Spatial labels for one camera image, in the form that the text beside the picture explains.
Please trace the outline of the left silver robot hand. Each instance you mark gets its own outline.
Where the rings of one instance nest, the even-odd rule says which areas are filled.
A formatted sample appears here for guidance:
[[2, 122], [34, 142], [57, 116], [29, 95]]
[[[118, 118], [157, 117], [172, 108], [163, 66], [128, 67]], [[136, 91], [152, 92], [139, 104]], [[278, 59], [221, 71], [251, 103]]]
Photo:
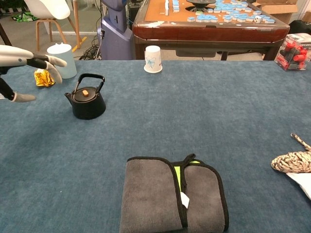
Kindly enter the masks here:
[[[14, 67], [22, 67], [29, 65], [31, 67], [47, 70], [56, 83], [62, 83], [62, 77], [58, 70], [59, 67], [66, 67], [67, 62], [51, 55], [38, 55], [21, 48], [1, 45], [0, 46], [0, 74], [6, 74], [9, 69]], [[31, 94], [21, 94], [13, 91], [13, 89], [5, 82], [0, 80], [0, 93], [11, 102], [30, 102], [36, 100]]]

